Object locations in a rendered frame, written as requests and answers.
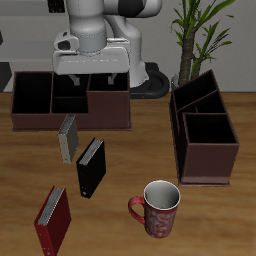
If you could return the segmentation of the black book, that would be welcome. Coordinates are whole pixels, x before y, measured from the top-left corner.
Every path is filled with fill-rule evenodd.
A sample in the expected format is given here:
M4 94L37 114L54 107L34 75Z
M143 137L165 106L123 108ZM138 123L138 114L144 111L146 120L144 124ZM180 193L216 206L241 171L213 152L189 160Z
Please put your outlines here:
M94 138L76 161L82 197L90 198L106 174L105 145Z

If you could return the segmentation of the green pot plant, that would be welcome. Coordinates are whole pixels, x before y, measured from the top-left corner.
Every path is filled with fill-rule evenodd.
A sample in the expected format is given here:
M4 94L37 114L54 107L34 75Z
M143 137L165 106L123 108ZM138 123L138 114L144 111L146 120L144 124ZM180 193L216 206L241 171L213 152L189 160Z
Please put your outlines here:
M201 0L182 0L182 12L174 9L178 18L172 22L177 24L180 32L175 31L182 48L178 85L181 86L190 80L197 78L201 70L201 64L205 60L212 61L212 53L218 48L230 45L231 41L225 41L229 28L220 32L214 38L219 21L209 27L205 24L224 8L230 6L235 0L223 0L216 4L217 0L207 6L205 10L200 8Z

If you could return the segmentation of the red book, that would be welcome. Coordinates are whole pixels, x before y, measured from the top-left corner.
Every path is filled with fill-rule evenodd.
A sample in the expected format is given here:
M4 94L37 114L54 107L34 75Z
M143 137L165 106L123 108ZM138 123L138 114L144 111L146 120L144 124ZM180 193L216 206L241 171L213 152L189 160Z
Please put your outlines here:
M44 256L57 256L70 222L66 188L53 186L34 221Z

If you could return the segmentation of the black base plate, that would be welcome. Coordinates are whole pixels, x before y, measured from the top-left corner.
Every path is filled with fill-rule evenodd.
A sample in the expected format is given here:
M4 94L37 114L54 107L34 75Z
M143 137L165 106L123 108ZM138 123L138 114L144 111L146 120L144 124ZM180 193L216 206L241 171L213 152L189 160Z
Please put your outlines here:
M131 99L158 99L164 97L170 89L170 83L156 63L146 62L146 72L149 79L142 85L130 89Z

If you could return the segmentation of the red patterned mug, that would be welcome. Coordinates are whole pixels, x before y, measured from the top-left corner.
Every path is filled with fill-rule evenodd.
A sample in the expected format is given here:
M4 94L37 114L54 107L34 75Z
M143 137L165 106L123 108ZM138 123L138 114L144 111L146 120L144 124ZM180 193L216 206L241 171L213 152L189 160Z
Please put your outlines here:
M173 183L157 180L144 188L142 197L133 197L129 200L128 210L134 219L144 225L151 237L165 238L172 230L180 200L180 191ZM140 216L132 209L134 204L143 206L144 216Z

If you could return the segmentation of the wide dark brown desk caddy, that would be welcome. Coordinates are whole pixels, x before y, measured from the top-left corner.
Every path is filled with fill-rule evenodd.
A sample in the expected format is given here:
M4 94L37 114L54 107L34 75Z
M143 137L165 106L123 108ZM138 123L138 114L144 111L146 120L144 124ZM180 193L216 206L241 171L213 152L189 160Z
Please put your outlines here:
M81 75L76 86L67 75L17 72L13 81L11 118L15 131L57 130L66 116L79 130L129 130L129 75Z

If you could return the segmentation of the grey-yellow book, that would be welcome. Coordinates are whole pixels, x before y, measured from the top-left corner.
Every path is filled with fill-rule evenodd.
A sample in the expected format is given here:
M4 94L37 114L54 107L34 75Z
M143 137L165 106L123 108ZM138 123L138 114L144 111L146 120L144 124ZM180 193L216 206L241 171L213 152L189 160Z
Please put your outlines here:
M66 116L58 132L58 140L62 161L71 164L79 145L75 116Z

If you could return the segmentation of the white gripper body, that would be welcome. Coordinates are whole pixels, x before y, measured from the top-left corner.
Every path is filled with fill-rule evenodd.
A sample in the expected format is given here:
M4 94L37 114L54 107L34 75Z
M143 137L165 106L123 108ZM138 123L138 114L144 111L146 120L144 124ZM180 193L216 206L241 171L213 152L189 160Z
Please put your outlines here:
M53 68L58 75L126 73L129 57L124 47L105 47L91 56L76 51L55 51Z

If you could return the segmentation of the narrow dark brown desk caddy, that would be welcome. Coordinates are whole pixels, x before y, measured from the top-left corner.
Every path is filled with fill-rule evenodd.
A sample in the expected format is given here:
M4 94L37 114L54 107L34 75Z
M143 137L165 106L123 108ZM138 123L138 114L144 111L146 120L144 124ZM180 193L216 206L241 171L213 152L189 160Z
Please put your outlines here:
M239 141L214 73L174 89L169 109L178 183L227 186Z

